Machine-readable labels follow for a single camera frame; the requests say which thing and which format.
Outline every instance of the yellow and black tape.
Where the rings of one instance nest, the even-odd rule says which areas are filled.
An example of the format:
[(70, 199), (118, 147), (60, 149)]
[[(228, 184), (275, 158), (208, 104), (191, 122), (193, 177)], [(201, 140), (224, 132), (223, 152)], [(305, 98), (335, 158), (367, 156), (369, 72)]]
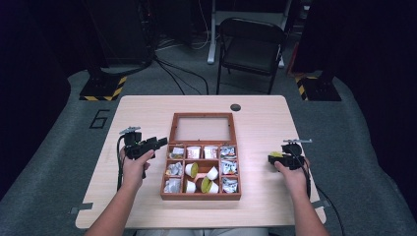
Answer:
[(117, 87), (115, 88), (114, 92), (110, 92), (109, 95), (105, 96), (98, 96), (98, 95), (80, 95), (80, 100), (90, 100), (90, 101), (98, 101), (98, 100), (115, 100), (122, 92), (122, 88), (125, 85), (127, 77), (123, 77), (120, 79)]
[[(297, 83), (298, 91), (300, 92), (301, 98), (303, 100), (309, 100), (309, 97), (306, 94), (306, 90), (304, 89), (303, 84), (301, 83), (301, 79), (305, 77), (296, 77), (295, 82)], [(316, 79), (317, 77), (307, 77), (307, 79)]]

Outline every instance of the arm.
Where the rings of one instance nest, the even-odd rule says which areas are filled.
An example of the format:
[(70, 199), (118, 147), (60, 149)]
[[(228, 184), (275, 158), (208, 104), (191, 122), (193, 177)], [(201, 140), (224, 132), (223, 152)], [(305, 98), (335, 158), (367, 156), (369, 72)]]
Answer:
[(306, 176), (303, 169), (289, 170), (279, 161), (276, 161), (274, 165), (284, 176), (285, 185), (291, 195), (296, 235), (329, 235), (307, 196)]
[(131, 212), (135, 196), (141, 188), (144, 169), (148, 169), (147, 161), (153, 156), (153, 150), (133, 160), (124, 158), (123, 184), (111, 200), (104, 212), (98, 217), (86, 235), (122, 235)]

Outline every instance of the chair leg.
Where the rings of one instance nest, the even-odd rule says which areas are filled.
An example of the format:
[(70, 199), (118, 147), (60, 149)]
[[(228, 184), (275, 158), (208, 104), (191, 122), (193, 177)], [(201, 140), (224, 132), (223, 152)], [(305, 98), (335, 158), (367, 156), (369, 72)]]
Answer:
[(218, 63), (217, 89), (215, 90), (215, 94), (218, 94), (218, 92), (220, 91), (220, 76), (221, 76), (221, 64)]
[(275, 76), (276, 76), (276, 72), (273, 73), (272, 77), (270, 78), (268, 94), (270, 94), (270, 92), (272, 91), (273, 82), (275, 81)]

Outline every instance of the handheld controller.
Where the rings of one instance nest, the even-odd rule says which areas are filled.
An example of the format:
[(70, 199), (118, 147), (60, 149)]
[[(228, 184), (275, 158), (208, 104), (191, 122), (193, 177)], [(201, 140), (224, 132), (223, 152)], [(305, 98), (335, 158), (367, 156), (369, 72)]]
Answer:
[[(136, 130), (139, 129), (141, 129), (141, 127), (129, 127), (128, 129), (119, 133), (124, 138), (124, 151), (128, 158), (138, 159), (149, 150), (158, 150), (168, 144), (167, 138), (158, 140), (156, 137), (152, 137), (142, 141), (142, 133), (136, 132)], [(146, 177), (147, 175), (144, 170), (142, 178), (145, 179)]]
[(295, 170), (304, 165), (304, 156), (301, 155), (302, 149), (297, 143), (311, 143), (312, 141), (301, 140), (287, 140), (288, 145), (282, 146), (284, 153), (277, 151), (268, 155), (268, 161), (271, 165), (274, 165), (276, 161), (281, 162), (285, 167), (289, 167), (290, 170)]

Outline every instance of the black chair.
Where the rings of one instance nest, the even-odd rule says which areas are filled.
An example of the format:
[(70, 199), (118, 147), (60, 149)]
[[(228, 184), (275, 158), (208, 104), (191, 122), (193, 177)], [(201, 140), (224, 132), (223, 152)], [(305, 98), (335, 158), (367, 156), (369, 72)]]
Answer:
[(284, 31), (273, 24), (228, 18), (219, 27), (220, 55), (217, 73), (219, 92), (222, 67), (269, 76), (268, 94), (272, 90), (276, 70), (281, 60)]

